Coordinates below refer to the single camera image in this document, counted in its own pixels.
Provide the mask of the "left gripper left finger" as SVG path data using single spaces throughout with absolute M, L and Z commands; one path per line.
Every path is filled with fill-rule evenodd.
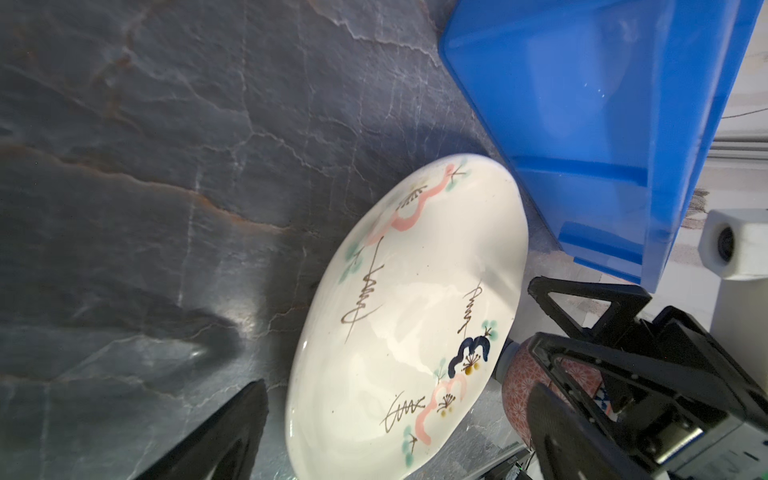
M 269 413 L 264 380 L 248 383 L 140 479 L 249 479 Z

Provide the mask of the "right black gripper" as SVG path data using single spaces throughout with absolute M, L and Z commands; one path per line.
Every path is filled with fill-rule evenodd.
M 602 432 L 619 432 L 617 442 L 633 461 L 673 479 L 766 478 L 767 395 L 692 316 L 668 306 L 655 319 L 636 322 L 652 299 L 638 285 L 539 276 L 527 291 L 570 337 L 536 334 L 529 344 L 533 358 L 576 412 Z M 585 328 L 552 294 L 603 301 L 608 308 Z M 562 360 L 612 379 L 616 423 Z

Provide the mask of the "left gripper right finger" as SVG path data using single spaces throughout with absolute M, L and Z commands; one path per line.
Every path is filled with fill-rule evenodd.
M 527 420 L 545 479 L 649 479 L 643 468 L 542 384 L 530 392 Z

